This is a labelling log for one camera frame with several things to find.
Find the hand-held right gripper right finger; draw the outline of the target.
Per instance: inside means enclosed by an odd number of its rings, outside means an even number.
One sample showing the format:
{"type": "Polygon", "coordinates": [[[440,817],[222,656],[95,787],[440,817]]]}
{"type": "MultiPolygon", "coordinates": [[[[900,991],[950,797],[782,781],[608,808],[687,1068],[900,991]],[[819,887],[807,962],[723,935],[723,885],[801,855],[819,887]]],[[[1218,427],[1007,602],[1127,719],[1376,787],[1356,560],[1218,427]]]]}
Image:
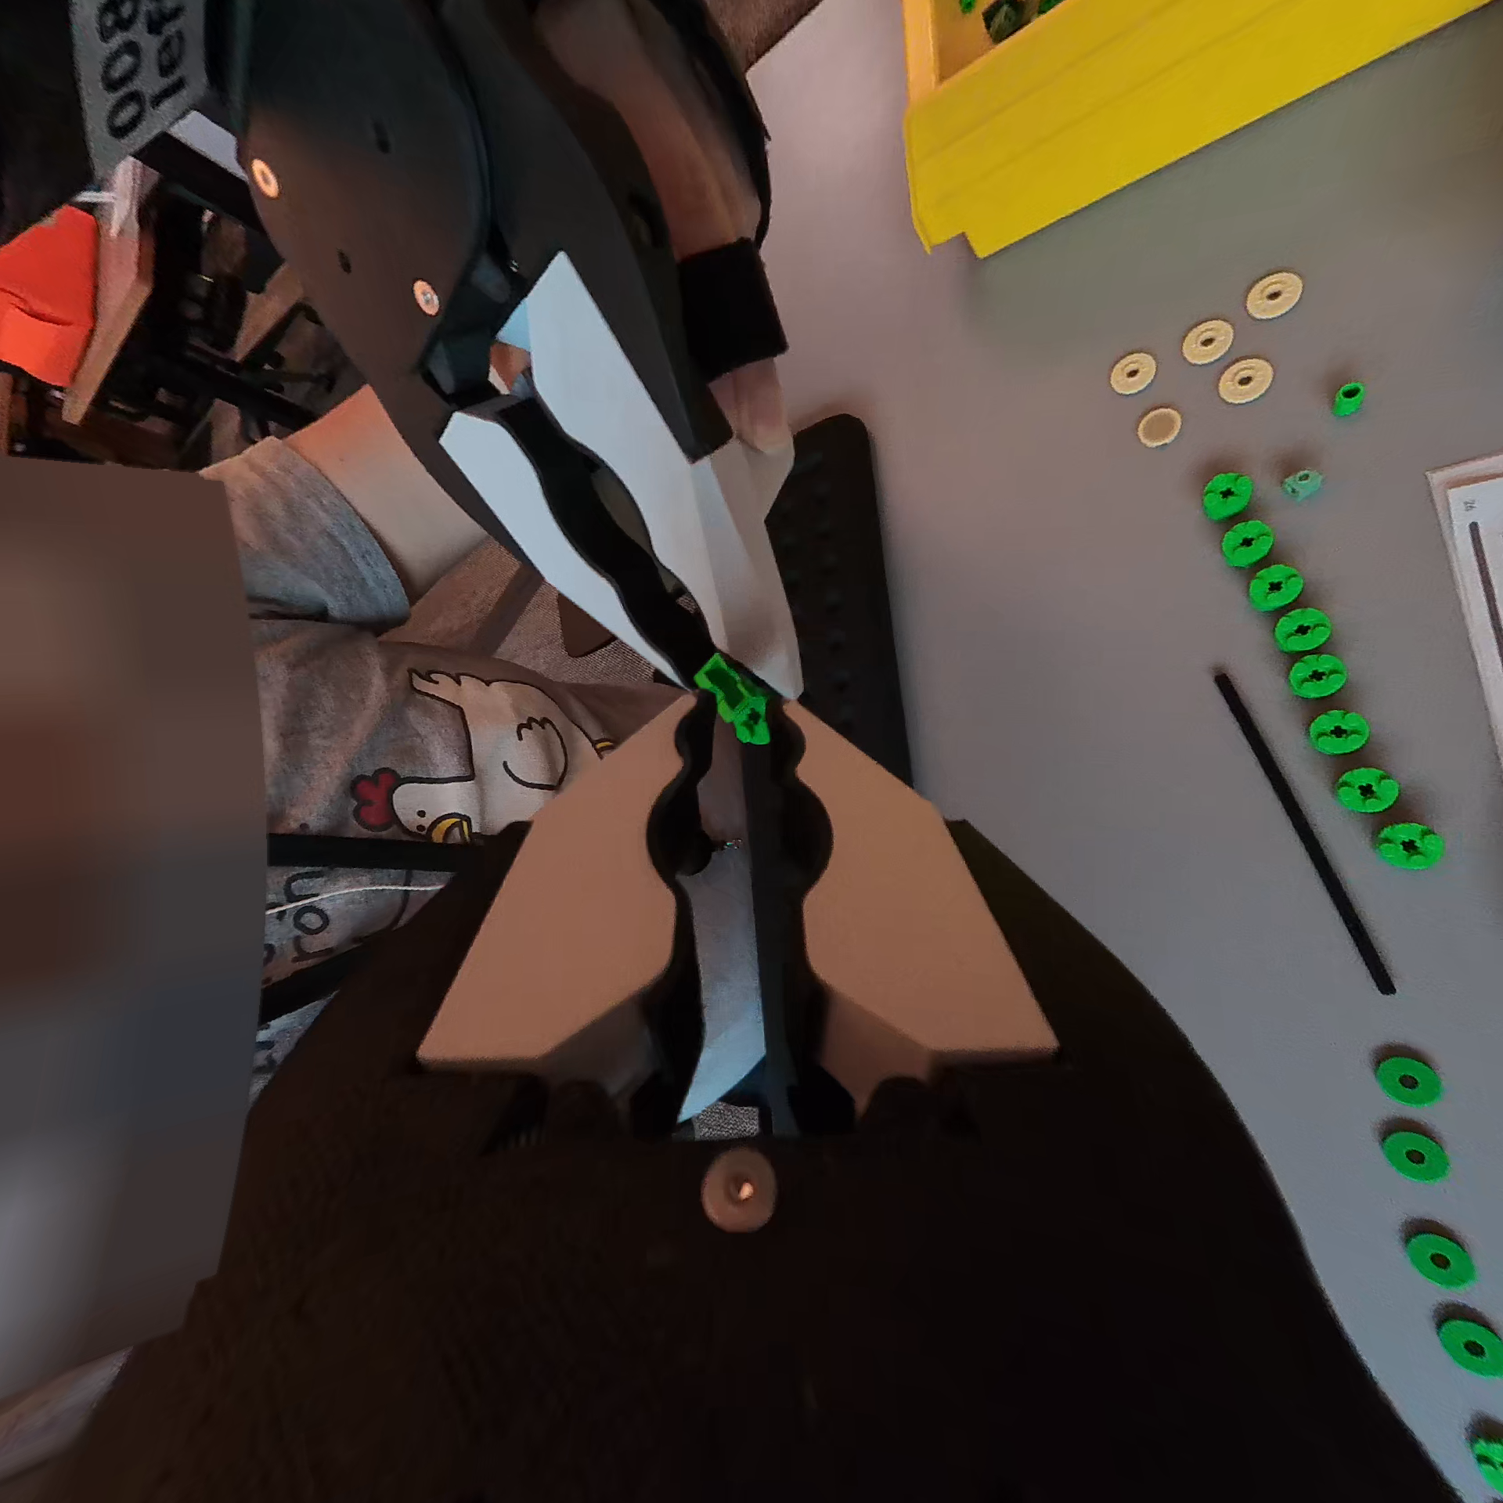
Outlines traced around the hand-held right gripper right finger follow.
{"type": "Polygon", "coordinates": [[[891,1078],[1052,1059],[1059,1039],[943,815],[807,706],[796,776],[832,824],[803,898],[825,996],[816,1062],[857,1114],[891,1078]]]}

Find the row of green gears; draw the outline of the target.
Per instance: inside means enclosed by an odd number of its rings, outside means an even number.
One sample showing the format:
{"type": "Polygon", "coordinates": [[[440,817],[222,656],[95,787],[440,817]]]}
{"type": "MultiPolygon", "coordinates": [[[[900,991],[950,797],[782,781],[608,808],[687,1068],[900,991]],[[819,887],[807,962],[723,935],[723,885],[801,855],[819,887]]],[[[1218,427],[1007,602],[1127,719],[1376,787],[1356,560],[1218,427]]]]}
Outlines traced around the row of green gears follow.
{"type": "Polygon", "coordinates": [[[1304,738],[1324,762],[1329,797],[1367,826],[1367,842],[1385,865],[1437,869],[1447,840],[1410,815],[1401,778],[1374,758],[1378,733],[1352,699],[1344,631],[1272,526],[1254,479],[1234,468],[1213,472],[1199,502],[1217,531],[1220,558],[1242,577],[1245,601],[1270,636],[1304,738]]]}

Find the wooden board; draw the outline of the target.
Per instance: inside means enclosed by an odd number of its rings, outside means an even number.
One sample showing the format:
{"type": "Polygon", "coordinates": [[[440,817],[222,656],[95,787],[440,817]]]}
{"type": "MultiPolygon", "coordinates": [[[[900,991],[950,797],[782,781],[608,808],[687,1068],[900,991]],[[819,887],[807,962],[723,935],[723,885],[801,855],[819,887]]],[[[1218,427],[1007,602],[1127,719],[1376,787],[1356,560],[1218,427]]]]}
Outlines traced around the wooden board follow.
{"type": "Polygon", "coordinates": [[[95,323],[87,347],[62,395],[61,418],[80,425],[121,354],[155,284],[155,230],[139,225],[100,243],[95,323]]]}

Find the black toy axle rod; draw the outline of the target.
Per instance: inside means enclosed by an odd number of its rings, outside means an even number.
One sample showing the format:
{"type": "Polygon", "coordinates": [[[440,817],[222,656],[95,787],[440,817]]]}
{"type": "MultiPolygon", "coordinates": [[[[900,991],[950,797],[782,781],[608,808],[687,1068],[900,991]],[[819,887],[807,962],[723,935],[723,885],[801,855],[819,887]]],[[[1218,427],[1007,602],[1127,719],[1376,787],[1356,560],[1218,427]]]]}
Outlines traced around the black toy axle rod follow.
{"type": "Polygon", "coordinates": [[[1320,882],[1320,887],[1326,892],[1336,917],[1340,919],[1347,939],[1356,950],[1370,984],[1376,987],[1378,994],[1385,998],[1397,996],[1397,980],[1394,973],[1383,959],[1372,932],[1347,891],[1347,883],[1344,882],[1338,867],[1333,864],[1322,837],[1317,833],[1301,797],[1274,755],[1265,731],[1258,726],[1240,688],[1234,685],[1231,674],[1222,667],[1211,669],[1211,683],[1245,740],[1252,760],[1258,764],[1263,778],[1267,780],[1274,799],[1277,799],[1295,839],[1301,842],[1306,860],[1315,878],[1320,882]]]}

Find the small green toy brick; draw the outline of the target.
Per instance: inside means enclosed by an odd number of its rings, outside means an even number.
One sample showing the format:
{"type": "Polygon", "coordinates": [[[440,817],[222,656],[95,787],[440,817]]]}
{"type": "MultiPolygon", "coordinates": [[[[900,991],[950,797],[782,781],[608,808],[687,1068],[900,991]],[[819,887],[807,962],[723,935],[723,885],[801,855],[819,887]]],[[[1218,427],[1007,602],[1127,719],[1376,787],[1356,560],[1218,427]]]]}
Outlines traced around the small green toy brick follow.
{"type": "Polygon", "coordinates": [[[714,651],[692,676],[699,690],[710,694],[723,722],[744,746],[767,746],[769,688],[735,660],[714,651]]]}

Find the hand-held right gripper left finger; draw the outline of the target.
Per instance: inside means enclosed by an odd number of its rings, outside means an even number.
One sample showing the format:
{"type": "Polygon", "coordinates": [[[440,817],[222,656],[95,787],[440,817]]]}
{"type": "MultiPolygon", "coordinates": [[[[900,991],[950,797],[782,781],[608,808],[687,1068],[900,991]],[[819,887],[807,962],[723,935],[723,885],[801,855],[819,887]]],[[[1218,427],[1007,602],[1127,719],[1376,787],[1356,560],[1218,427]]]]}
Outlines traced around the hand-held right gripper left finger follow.
{"type": "Polygon", "coordinates": [[[682,1103],[703,1050],[683,880],[710,839],[716,708],[671,703],[531,821],[438,1005],[418,1061],[682,1103]]]}

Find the building instruction booklet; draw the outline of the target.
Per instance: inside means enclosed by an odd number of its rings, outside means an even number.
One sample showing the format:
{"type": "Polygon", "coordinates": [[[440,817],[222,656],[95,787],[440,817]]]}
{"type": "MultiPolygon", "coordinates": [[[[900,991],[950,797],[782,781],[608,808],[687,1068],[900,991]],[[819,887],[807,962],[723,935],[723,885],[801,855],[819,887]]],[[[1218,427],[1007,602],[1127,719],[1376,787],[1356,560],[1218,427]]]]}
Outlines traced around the building instruction booklet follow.
{"type": "Polygon", "coordinates": [[[1426,481],[1501,756],[1501,454],[1447,463],[1426,481]]]}

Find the yellow plastic bin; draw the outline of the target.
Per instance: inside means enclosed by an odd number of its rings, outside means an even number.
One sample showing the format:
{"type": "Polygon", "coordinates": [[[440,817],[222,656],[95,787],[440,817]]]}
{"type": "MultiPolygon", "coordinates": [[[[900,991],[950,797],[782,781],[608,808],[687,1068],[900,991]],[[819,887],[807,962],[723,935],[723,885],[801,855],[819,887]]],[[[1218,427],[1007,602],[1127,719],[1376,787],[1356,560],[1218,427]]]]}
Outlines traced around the yellow plastic bin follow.
{"type": "Polygon", "coordinates": [[[1480,1],[1066,1],[993,42],[903,1],[914,232],[977,257],[1412,44],[1480,1]]]}

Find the pile of green bricks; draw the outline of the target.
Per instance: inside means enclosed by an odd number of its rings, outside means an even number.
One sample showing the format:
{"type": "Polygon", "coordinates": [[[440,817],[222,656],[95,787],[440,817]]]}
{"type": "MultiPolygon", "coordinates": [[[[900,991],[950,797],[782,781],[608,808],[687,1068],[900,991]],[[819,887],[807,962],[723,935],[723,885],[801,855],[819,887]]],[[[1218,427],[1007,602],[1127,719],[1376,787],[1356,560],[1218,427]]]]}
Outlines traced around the pile of green bricks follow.
{"type": "Polygon", "coordinates": [[[1057,8],[1061,1],[959,1],[957,5],[961,14],[980,17],[989,44],[1002,44],[1043,14],[1057,8]]]}

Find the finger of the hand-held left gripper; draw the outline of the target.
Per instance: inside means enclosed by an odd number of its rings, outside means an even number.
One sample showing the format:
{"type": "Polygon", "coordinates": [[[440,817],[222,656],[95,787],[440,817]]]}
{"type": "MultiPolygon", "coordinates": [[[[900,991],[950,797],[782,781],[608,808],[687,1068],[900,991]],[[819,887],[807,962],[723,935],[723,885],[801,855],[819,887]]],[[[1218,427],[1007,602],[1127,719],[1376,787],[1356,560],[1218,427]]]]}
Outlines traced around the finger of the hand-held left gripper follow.
{"type": "Polygon", "coordinates": [[[495,527],[558,595],[692,688],[714,653],[708,629],[678,604],[646,543],[612,515],[596,484],[599,461],[540,402],[454,411],[440,443],[495,527]]]}
{"type": "Polygon", "coordinates": [[[798,697],[796,626],[766,529],[791,445],[764,456],[730,438],[687,458],[567,252],[540,273],[526,311],[542,406],[624,486],[651,552],[694,597],[714,645],[798,697]]]}

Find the orange red object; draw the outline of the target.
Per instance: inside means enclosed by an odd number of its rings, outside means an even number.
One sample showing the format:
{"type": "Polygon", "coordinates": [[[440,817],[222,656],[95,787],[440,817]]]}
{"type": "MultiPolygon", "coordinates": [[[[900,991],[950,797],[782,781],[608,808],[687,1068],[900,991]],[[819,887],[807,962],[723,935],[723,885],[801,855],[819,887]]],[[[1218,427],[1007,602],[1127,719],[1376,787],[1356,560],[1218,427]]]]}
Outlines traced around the orange red object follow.
{"type": "Polygon", "coordinates": [[[100,227],[62,205],[2,248],[2,364],[71,384],[95,325],[100,227]]]}

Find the grey chicken print t-shirt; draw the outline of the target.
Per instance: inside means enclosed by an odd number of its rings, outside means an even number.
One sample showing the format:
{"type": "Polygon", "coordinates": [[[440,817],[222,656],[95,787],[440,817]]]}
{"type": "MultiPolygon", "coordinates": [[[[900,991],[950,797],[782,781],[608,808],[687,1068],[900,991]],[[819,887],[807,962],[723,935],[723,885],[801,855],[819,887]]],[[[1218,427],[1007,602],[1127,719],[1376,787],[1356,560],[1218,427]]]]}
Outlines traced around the grey chicken print t-shirt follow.
{"type": "Polygon", "coordinates": [[[222,483],[238,540],[274,835],[485,840],[529,821],[676,696],[621,644],[572,662],[549,586],[504,638],[519,663],[469,651],[519,561],[481,538],[413,595],[286,440],[202,477],[222,483]]]}

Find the white desk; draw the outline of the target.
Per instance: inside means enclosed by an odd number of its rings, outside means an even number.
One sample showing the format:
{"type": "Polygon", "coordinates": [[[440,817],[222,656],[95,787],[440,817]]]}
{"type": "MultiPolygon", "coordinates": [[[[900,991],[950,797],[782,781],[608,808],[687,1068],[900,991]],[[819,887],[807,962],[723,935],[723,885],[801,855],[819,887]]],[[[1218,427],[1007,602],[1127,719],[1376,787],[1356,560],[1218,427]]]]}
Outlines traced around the white desk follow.
{"type": "Polygon", "coordinates": [[[898,3],[819,3],[753,67],[764,245],[798,422],[864,420],[885,504],[919,789],[1016,860],[1149,985],[1217,1071],[1345,1331],[1465,1499],[1490,1399],[1435,1343],[1399,1247],[1453,1218],[1499,1311],[1499,767],[1426,474],[1499,452],[1499,3],[979,259],[909,212],[898,3]],[[1249,286],[1302,275],[1258,322],[1249,286]],[[1184,332],[1234,327],[1184,361],[1184,332]],[[1109,368],[1152,350],[1145,391],[1109,368]],[[1242,357],[1274,364],[1245,406],[1242,357]],[[1361,381],[1336,418],[1331,395],[1361,381]],[[1140,416],[1174,406],[1174,443],[1140,416]],[[1324,472],[1293,500],[1281,479],[1324,472]],[[1243,581],[1202,515],[1243,470],[1336,617],[1352,699],[1437,869],[1385,865],[1331,797],[1243,581]],[[1211,683],[1225,669],[1395,976],[1378,994],[1211,683]],[[1383,1048],[1431,1059],[1453,1184],[1378,1146],[1383,1048]]]}

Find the row of green round plates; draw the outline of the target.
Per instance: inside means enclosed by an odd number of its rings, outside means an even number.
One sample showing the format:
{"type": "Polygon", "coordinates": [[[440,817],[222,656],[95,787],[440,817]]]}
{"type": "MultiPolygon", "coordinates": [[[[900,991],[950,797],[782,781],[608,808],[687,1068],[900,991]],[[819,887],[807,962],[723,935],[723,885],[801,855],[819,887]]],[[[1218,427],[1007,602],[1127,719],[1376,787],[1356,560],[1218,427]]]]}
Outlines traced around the row of green round plates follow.
{"type": "MultiPolygon", "coordinates": [[[[1370,1073],[1385,1102],[1397,1109],[1378,1125],[1385,1164],[1412,1189],[1451,1186],[1456,1157],[1433,1121],[1447,1095],[1438,1066],[1422,1053],[1388,1046],[1376,1052],[1370,1073]]],[[[1485,1497],[1499,1499],[1499,1311],[1480,1300],[1485,1270],[1478,1250],[1453,1218],[1426,1209],[1404,1214],[1397,1234],[1404,1263],[1433,1302],[1429,1324],[1438,1352],[1454,1372],[1490,1395],[1463,1418],[1460,1440],[1485,1497]]]]}

